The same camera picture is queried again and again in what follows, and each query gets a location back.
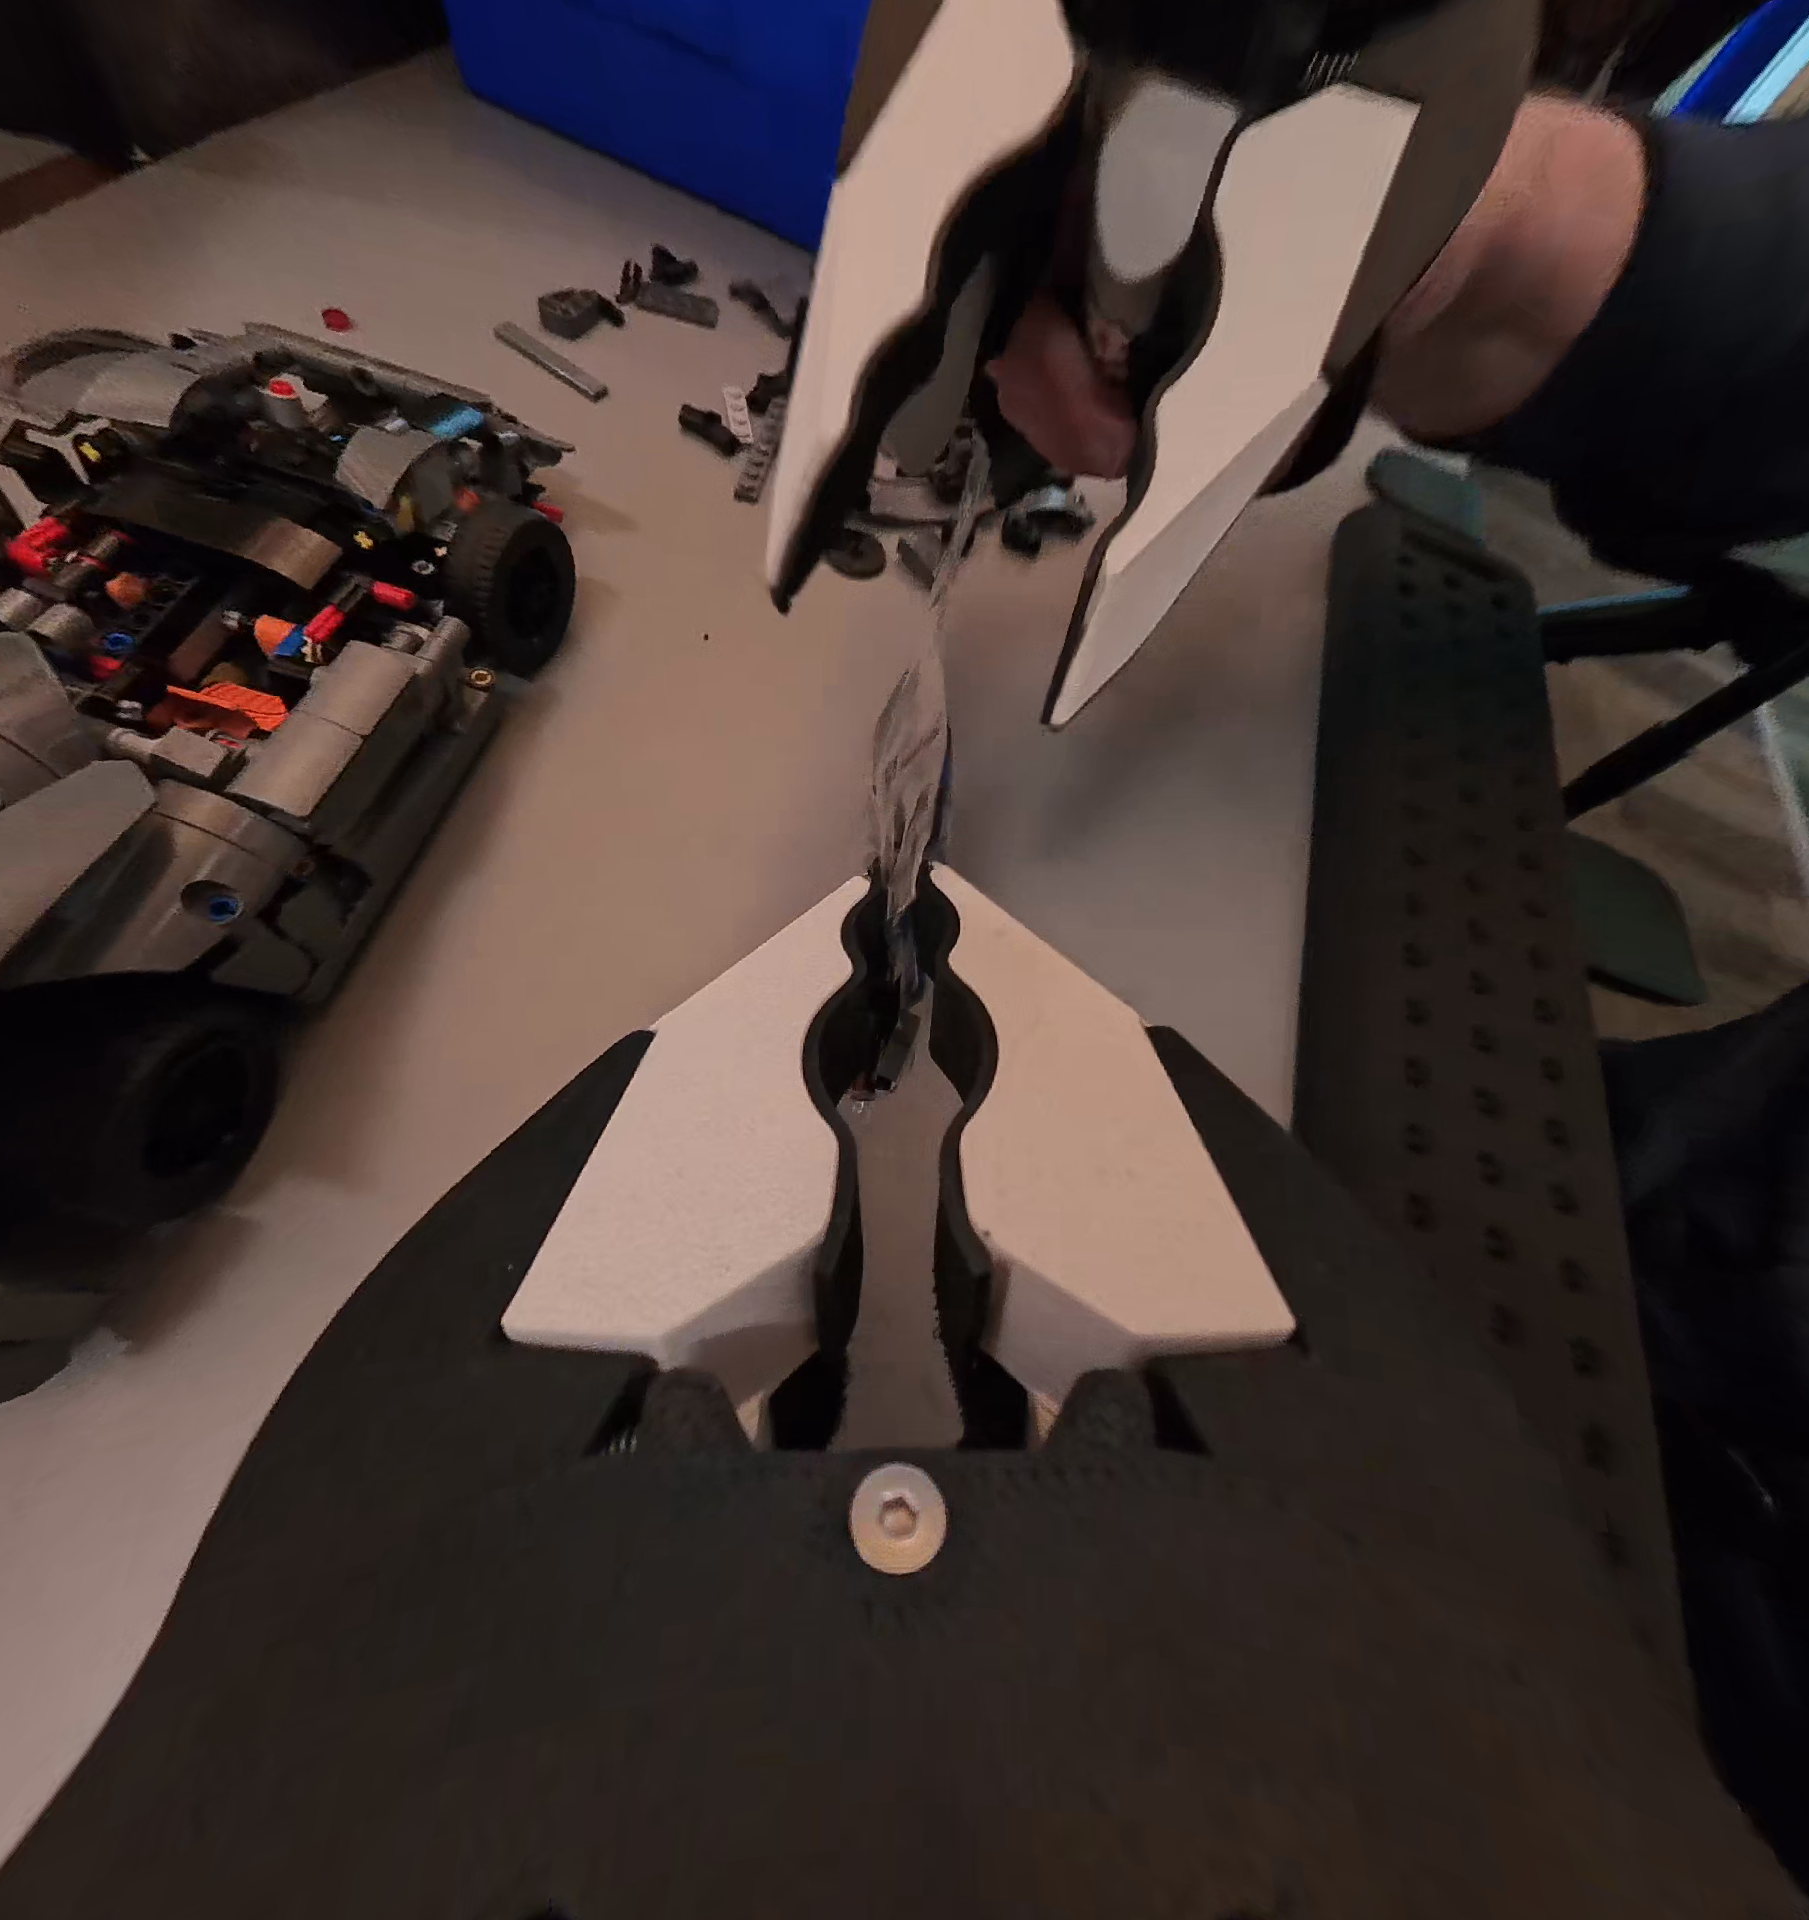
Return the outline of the black perforated table edge strip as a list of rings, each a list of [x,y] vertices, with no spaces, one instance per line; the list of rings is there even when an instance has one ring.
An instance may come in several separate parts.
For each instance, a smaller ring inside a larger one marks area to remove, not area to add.
[[[1469,1314],[1694,1713],[1536,595],[1379,498],[1330,544],[1293,1133]]]

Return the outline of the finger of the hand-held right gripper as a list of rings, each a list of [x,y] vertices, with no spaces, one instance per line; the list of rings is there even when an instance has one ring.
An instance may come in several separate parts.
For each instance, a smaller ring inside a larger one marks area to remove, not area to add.
[[[1198,228],[1215,297],[1145,407],[1142,474],[1084,565],[1050,731],[1136,659],[1323,407],[1330,342],[1417,123],[1417,100],[1335,82],[1232,143]]]
[[[877,452],[943,446],[1005,248],[1069,157],[1080,79],[1057,3],[938,3],[834,179],[768,491],[777,610],[821,565]]]

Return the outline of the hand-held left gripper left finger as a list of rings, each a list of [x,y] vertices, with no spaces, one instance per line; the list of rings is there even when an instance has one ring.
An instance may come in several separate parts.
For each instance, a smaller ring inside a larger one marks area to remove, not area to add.
[[[709,1375],[768,1443],[841,1434],[864,1279],[843,1102],[883,1053],[879,944],[855,875],[633,1033],[509,1342]]]

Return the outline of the blue storage bin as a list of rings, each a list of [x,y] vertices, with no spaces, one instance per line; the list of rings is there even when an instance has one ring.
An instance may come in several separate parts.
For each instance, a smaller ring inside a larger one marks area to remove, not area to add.
[[[867,3],[444,3],[482,100],[816,249]]]

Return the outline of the grey lego car model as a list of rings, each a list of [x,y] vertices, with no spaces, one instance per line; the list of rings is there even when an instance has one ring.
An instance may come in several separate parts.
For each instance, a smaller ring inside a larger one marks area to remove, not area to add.
[[[266,321],[0,352],[0,1227],[241,1176],[293,1017],[570,635],[573,451]]]

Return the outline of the person's right hand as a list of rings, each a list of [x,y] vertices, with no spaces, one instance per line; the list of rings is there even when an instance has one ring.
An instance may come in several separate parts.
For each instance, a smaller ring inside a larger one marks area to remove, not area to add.
[[[1513,413],[1601,313],[1646,199],[1631,118],[1530,96],[1460,227],[1390,313],[1370,406],[1420,443]]]

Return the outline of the black chair base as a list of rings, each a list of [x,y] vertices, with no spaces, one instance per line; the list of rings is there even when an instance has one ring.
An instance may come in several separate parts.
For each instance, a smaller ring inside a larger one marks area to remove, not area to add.
[[[1572,896],[1601,1029],[1683,1030],[1809,978],[1809,810],[1782,722],[1809,722],[1809,535],[1701,583],[1591,559],[1542,486],[1390,446],[1369,486],[1488,550],[1536,600]]]

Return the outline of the person's right forearm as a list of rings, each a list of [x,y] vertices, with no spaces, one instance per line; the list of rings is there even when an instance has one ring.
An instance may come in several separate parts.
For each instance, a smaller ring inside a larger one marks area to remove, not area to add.
[[[1631,129],[1648,191],[1612,291],[1536,397],[1445,451],[1543,483],[1601,562],[1688,582],[1809,535],[1809,114]]]

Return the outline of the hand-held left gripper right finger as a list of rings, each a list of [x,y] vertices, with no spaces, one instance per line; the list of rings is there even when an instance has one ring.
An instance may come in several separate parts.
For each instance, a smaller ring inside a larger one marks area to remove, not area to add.
[[[937,1330],[964,1443],[1025,1443],[1084,1375],[1296,1333],[1160,1030],[949,865],[922,880]]]

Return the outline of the person's navy shirt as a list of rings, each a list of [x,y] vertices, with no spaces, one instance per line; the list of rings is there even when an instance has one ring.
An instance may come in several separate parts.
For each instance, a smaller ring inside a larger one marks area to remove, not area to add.
[[[1809,980],[1601,1053],[1701,1730],[1809,1899]]]

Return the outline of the pile of grey lego plates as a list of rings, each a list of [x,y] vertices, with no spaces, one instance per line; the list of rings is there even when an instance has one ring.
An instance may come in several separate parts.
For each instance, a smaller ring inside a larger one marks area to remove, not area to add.
[[[791,424],[791,385],[795,369],[806,300],[782,300],[777,284],[737,276],[728,284],[733,307],[746,309],[786,355],[750,385],[724,382],[715,406],[682,401],[677,427],[733,465],[733,498],[764,503],[777,474]],[[591,287],[552,288],[537,297],[537,327],[497,321],[496,340],[545,369],[576,397],[600,401],[606,379],[587,373],[576,346],[601,327],[627,327],[633,315],[652,315],[694,330],[715,330],[724,303],[701,284],[701,264],[669,248],[649,260],[628,257],[613,295]],[[825,562],[846,577],[883,571],[883,534],[904,534],[901,559],[926,588],[943,547],[956,534],[971,455],[984,451],[978,424],[959,412],[956,427],[931,455],[877,451],[867,474],[852,483],[849,507],[825,524]],[[978,524],[998,524],[1001,544],[1016,558],[1040,558],[1050,538],[1080,541],[1095,524],[1084,491],[1031,452],[984,459],[987,491]]]

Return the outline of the clear bag of lego parts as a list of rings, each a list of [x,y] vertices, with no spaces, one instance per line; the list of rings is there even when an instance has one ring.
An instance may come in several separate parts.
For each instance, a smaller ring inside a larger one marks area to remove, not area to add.
[[[978,531],[989,491],[989,446],[971,427],[964,436],[964,491],[950,531],[931,550],[925,589],[925,635],[883,707],[870,755],[870,837],[883,892],[883,975],[867,1008],[874,1057],[849,1083],[855,1109],[886,1096],[914,1053],[925,1005],[914,901],[925,862],[943,835],[950,775],[950,722],[944,691],[944,604]]]

